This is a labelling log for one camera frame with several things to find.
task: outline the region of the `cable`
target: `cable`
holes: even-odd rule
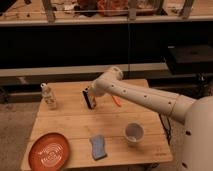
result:
[[[168,144],[170,145],[170,142],[171,142],[171,139],[172,139],[172,127],[171,127],[170,120],[169,120],[168,117],[166,117],[167,125],[168,125],[168,128],[167,128],[165,126],[165,123],[164,123],[161,115],[159,115],[159,118],[160,118],[161,124],[163,126],[163,129],[164,129],[164,131],[166,133],[166,138],[167,138]]]

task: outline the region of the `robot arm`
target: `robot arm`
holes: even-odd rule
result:
[[[120,81],[122,71],[111,67],[92,82],[87,95],[117,95],[133,103],[167,115],[185,125],[181,171],[212,171],[213,96],[195,100],[176,93],[134,86]]]
[[[89,91],[94,96],[109,93],[122,97],[184,124],[186,112],[195,99],[176,93],[127,84],[120,81],[122,77],[123,73],[119,68],[111,67],[93,81]]]

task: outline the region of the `paper cup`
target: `paper cup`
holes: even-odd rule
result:
[[[129,146],[136,146],[144,134],[143,127],[138,123],[130,123],[124,130],[124,137]]]

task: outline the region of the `floor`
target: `floor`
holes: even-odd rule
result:
[[[27,145],[27,139],[38,111],[39,103],[11,103],[0,104],[0,170],[20,170],[22,158]],[[171,121],[172,140],[171,151],[174,160],[169,163],[160,164],[153,171],[179,171],[181,162],[181,151],[183,144],[183,126]],[[108,167],[96,170],[122,170],[138,171],[139,166],[131,167]]]

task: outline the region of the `wooden table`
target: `wooden table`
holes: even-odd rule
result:
[[[128,80],[131,84],[148,86],[146,80]],[[172,160],[170,148],[159,116],[144,107],[121,100],[116,106],[110,95],[97,98],[97,107],[89,110],[82,90],[90,82],[51,83],[58,109],[49,110],[42,100],[23,158],[22,170],[30,170],[28,154],[32,144],[49,132],[63,134],[70,144],[70,158],[66,168],[160,163]],[[125,126],[138,122],[144,137],[137,148],[129,147],[123,137]],[[97,134],[105,137],[108,157],[94,161],[89,138]]]

